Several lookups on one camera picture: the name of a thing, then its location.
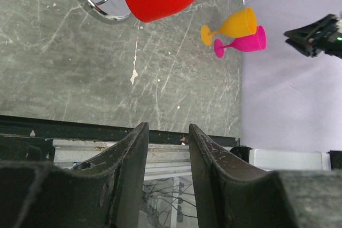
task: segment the wine glass base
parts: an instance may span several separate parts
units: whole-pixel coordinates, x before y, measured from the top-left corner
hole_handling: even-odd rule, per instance
[[[211,33],[209,27],[207,25],[202,25],[200,33],[203,43],[205,45],[211,45],[213,41],[213,36],[208,35],[209,33]]]
[[[217,57],[222,58],[224,56],[224,48],[221,40],[216,39],[214,41],[214,51]]]

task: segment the wire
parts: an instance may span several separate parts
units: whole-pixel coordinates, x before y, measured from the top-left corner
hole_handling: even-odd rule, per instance
[[[183,214],[183,216],[192,217],[192,218],[197,218],[197,216],[189,216],[189,215],[185,215],[185,214]]]
[[[152,188],[151,192],[154,190],[154,188],[158,185],[159,182],[160,182],[160,180],[158,180],[158,181],[156,182],[156,184],[155,184],[154,187]]]
[[[184,200],[183,198],[175,197],[175,196],[173,196],[173,195],[169,195],[169,194],[167,194],[166,192],[161,192],[161,194],[164,194],[164,196],[165,196],[165,197],[168,197],[168,198],[182,199],[184,202],[186,202],[186,203],[188,203],[188,204],[193,205],[194,207],[196,207],[195,204],[193,204],[193,203],[191,203],[191,202],[189,202],[189,201],[187,201],[187,200]]]
[[[186,195],[191,195],[191,196],[194,196],[193,193],[187,193],[187,192],[182,192],[182,191],[174,191],[174,192],[161,192],[161,193],[179,193],[179,195],[182,195],[182,194],[186,194]]]
[[[187,186],[187,188],[184,190],[184,191],[186,191],[190,186],[191,186],[192,184],[187,184],[187,185],[184,185],[184,186]],[[158,189],[158,190],[155,190],[155,191],[153,191],[153,190],[151,190],[151,192],[150,193],[152,193],[152,192],[160,192],[160,191],[162,191],[162,190],[165,190],[165,189],[168,189],[168,188],[173,188],[173,187],[177,187],[177,186],[179,186],[179,185],[174,185],[174,186],[169,186],[169,187],[165,187],[165,188],[162,188],[162,189]]]
[[[147,214],[149,222],[152,223],[154,227],[163,228],[159,222],[159,212],[148,201],[146,201],[145,198],[143,198],[141,210]]]
[[[166,221],[167,221],[167,219],[169,218],[169,215],[170,215],[170,211],[167,213],[167,216],[166,216],[166,218],[165,218],[165,221],[164,221],[164,223],[163,223],[163,226],[165,226]]]
[[[178,212],[178,209],[177,209],[173,204],[171,204],[171,206],[172,206],[174,209],[176,209],[177,212]],[[183,215],[183,216],[186,216],[186,217],[197,218],[197,216],[189,216],[189,215],[185,215],[185,214],[183,214],[183,213],[182,213],[182,215]]]
[[[171,179],[171,177],[169,177],[169,178],[162,178],[162,179],[156,179],[157,181],[167,181],[167,180],[169,180],[169,179]]]
[[[167,205],[167,207],[162,211],[162,212],[160,212],[160,213],[164,213],[165,212],[165,210],[173,203],[173,202],[175,202],[177,199],[174,199],[169,205]]]

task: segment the gray marble tabletop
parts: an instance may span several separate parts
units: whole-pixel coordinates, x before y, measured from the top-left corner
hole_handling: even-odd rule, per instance
[[[156,22],[117,25],[78,0],[0,6],[0,114],[240,136],[241,54],[218,59],[199,30],[218,29],[242,0],[196,0]]]

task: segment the white backdrop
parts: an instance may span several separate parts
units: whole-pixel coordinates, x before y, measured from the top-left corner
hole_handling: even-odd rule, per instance
[[[265,51],[243,56],[242,144],[292,151],[342,150],[342,60],[308,58],[286,30],[342,11],[342,0],[246,0],[265,27]]]

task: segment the wine glass stem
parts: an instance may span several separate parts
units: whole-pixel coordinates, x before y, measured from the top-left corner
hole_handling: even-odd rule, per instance
[[[211,36],[211,35],[214,35],[214,34],[217,34],[217,33],[219,33],[219,32],[218,31],[210,32],[210,33],[208,33],[208,36]]]

